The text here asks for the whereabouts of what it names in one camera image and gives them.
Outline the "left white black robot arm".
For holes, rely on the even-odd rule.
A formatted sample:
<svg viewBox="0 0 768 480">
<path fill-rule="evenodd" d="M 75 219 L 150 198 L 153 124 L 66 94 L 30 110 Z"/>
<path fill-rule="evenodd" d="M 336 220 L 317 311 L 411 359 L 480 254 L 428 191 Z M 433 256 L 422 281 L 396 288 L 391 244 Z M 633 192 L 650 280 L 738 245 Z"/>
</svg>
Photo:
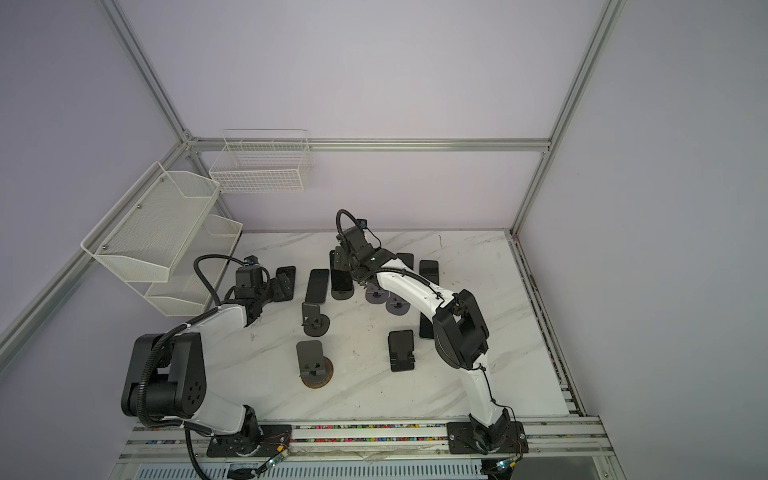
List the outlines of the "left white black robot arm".
<svg viewBox="0 0 768 480">
<path fill-rule="evenodd" d="M 181 427 L 258 442 L 262 432 L 253 408 L 209 389 L 205 355 L 255 323 L 267 304 L 291 300 L 295 273 L 293 267 L 279 268 L 268 278 L 262 266 L 242 265 L 225 296 L 212 294 L 211 309 L 165 333 L 140 336 L 120 399 L 123 414 L 149 428 Z"/>
</svg>

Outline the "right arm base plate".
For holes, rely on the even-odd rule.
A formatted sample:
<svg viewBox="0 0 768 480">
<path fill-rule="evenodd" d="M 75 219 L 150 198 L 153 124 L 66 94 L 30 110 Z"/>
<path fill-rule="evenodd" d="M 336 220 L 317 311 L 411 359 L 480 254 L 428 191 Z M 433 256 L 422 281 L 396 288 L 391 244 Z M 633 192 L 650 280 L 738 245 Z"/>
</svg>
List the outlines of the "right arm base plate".
<svg viewBox="0 0 768 480">
<path fill-rule="evenodd" d="M 529 452 L 523 425 L 504 419 L 488 428 L 473 422 L 450 422 L 447 437 L 451 454 L 524 455 Z"/>
</svg>

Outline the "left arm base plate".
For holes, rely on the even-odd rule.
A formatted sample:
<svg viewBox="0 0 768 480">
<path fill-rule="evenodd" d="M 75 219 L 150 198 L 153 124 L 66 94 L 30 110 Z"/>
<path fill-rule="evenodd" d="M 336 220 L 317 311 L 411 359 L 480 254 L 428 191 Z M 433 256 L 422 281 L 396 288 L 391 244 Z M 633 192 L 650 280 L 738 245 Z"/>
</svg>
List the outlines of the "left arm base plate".
<svg viewBox="0 0 768 480">
<path fill-rule="evenodd" d="M 206 451 L 209 458 L 269 458 L 287 450 L 292 426 L 289 424 L 260 425 L 255 434 L 217 435 Z"/>
</svg>

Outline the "black phone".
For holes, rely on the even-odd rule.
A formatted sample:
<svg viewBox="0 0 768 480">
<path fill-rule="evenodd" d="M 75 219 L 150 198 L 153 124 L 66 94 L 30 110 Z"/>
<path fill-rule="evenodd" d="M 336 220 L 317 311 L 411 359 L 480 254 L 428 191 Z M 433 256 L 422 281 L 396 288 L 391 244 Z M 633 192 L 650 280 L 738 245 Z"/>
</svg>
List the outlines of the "black phone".
<svg viewBox="0 0 768 480">
<path fill-rule="evenodd" d="M 294 298 L 296 279 L 295 266 L 279 267 L 275 272 L 273 298 L 275 302 L 287 302 Z"/>
<path fill-rule="evenodd" d="M 414 268 L 415 257 L 412 253 L 399 252 L 397 253 L 397 258 L 400 259 L 410 270 Z"/>
<path fill-rule="evenodd" d="M 330 278 L 329 269 L 312 269 L 309 274 L 305 303 L 322 305 L 326 301 Z"/>
<path fill-rule="evenodd" d="M 330 281 L 332 290 L 354 290 L 354 283 L 348 271 L 342 271 L 336 265 L 336 252 L 329 252 Z"/>
<path fill-rule="evenodd" d="M 437 260 L 420 260 L 418 273 L 431 283 L 438 284 L 440 282 L 440 265 Z"/>
<path fill-rule="evenodd" d="M 427 316 L 425 316 L 424 314 L 420 315 L 419 337 L 422 338 L 422 339 L 433 339 L 434 338 L 434 330 L 433 330 L 432 321 Z"/>
</svg>

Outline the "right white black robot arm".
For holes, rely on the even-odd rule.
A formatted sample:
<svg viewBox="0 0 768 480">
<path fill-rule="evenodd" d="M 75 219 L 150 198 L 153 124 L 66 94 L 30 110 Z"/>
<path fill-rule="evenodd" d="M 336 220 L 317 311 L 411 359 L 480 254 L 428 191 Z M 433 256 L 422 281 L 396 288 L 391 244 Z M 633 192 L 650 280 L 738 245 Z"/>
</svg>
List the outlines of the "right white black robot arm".
<svg viewBox="0 0 768 480">
<path fill-rule="evenodd" d="M 512 435 L 514 416 L 493 396 L 488 367 L 490 332 L 474 295 L 453 292 L 414 272 L 391 251 L 373 246 L 359 226 L 337 230 L 339 267 L 361 284 L 374 284 L 431 318 L 435 350 L 461 372 L 469 401 L 474 448 L 484 454 Z"/>
</svg>

